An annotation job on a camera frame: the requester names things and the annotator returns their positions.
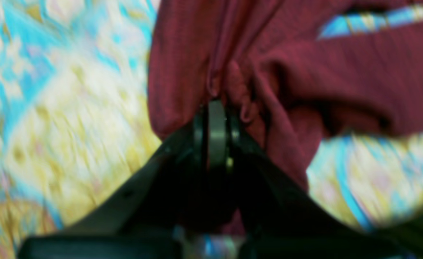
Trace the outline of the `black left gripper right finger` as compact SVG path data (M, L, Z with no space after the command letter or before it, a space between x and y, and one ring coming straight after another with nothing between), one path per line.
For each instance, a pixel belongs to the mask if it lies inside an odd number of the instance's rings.
M361 234L321 209L228 119L236 199L249 235L240 259L407 259L396 242Z

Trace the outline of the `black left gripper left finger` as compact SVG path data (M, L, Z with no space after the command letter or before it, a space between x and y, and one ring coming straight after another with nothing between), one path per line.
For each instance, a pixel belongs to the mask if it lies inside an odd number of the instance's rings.
M227 125L224 106L211 101L100 207L58 233L27 238L17 258L182 259L175 224L189 197L220 189Z

